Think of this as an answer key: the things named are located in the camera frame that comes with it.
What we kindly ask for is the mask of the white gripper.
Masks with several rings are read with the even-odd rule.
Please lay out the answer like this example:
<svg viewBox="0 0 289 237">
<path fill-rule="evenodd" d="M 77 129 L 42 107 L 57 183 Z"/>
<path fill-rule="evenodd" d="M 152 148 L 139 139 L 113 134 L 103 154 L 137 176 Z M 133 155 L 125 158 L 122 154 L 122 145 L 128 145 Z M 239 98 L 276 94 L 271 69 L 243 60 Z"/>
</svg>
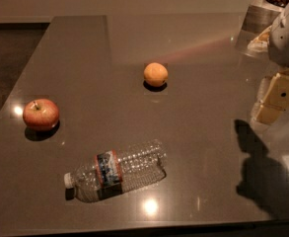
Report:
<svg viewBox="0 0 289 237">
<path fill-rule="evenodd" d="M 289 67 L 289 3 L 273 21 L 248 44 L 248 50 L 268 52 L 269 58 L 283 67 Z M 254 120 L 273 124 L 289 108 L 289 68 L 264 77 L 259 85 Z"/>
</svg>

